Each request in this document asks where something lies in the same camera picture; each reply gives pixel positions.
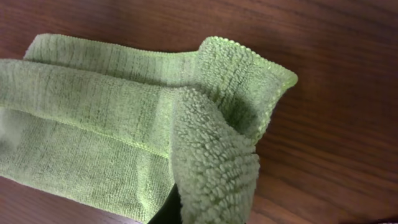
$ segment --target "wooden table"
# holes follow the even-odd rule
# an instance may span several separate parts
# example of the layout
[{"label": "wooden table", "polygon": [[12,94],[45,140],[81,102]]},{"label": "wooden table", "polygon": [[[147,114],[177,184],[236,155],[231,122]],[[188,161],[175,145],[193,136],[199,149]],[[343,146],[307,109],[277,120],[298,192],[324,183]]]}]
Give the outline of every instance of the wooden table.
[{"label": "wooden table", "polygon": [[[397,0],[2,0],[0,58],[40,33],[146,50],[226,37],[299,76],[257,145],[248,223],[398,215]],[[0,223],[134,223],[0,179]]]}]

